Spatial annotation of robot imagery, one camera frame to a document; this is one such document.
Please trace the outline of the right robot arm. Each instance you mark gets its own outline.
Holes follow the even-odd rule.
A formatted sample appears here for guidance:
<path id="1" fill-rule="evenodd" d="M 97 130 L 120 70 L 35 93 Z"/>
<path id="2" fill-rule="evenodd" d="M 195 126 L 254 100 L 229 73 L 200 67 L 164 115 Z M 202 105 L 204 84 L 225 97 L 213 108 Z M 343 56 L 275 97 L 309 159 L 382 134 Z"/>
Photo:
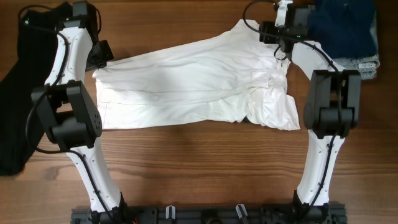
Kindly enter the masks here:
<path id="1" fill-rule="evenodd" d="M 310 80 L 303 121 L 308 130 L 308 152 L 302 179 L 294 193 L 296 217 L 315 222 L 330 210 L 329 188 L 337 155 L 359 117 L 361 78 L 356 70 L 337 65 L 318 42 L 285 26 L 263 22 L 260 40 L 277 44 L 285 58 Z"/>

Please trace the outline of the white t-shirt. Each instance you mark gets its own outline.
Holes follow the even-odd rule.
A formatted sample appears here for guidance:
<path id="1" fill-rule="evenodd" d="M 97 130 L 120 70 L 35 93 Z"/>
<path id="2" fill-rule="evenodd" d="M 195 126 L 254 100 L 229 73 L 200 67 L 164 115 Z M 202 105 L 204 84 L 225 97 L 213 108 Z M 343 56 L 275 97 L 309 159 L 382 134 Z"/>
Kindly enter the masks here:
<path id="1" fill-rule="evenodd" d="M 96 70 L 104 129 L 140 129 L 204 120 L 281 130 L 300 127 L 287 94 L 289 62 L 259 42 L 254 20 L 219 36 L 125 58 Z"/>

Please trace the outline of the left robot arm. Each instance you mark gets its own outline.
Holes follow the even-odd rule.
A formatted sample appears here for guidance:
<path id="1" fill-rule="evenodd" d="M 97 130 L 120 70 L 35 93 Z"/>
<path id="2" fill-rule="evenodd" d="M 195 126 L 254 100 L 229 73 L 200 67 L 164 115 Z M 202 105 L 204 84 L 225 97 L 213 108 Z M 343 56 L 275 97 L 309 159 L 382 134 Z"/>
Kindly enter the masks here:
<path id="1" fill-rule="evenodd" d="M 96 27 L 86 16 L 59 23 L 57 53 L 43 88 L 32 92 L 36 114 L 48 137 L 77 168 L 90 198 L 92 223 L 133 223 L 123 195 L 112 180 L 101 151 L 102 123 L 84 86 L 89 53 L 97 38 Z"/>

